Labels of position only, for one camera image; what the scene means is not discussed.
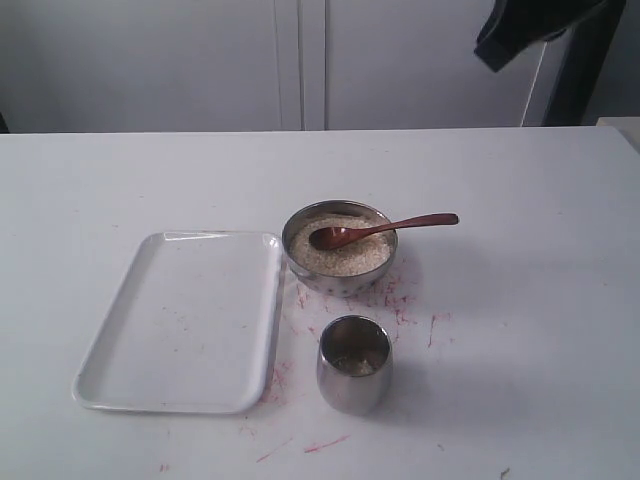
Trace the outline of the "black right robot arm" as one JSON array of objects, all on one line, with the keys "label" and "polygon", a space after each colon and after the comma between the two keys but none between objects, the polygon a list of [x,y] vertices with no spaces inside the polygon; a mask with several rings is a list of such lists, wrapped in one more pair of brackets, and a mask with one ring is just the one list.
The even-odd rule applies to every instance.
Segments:
[{"label": "black right robot arm", "polygon": [[573,26],[623,1],[504,0],[495,1],[476,37],[474,54],[498,72],[530,46],[550,42]]}]

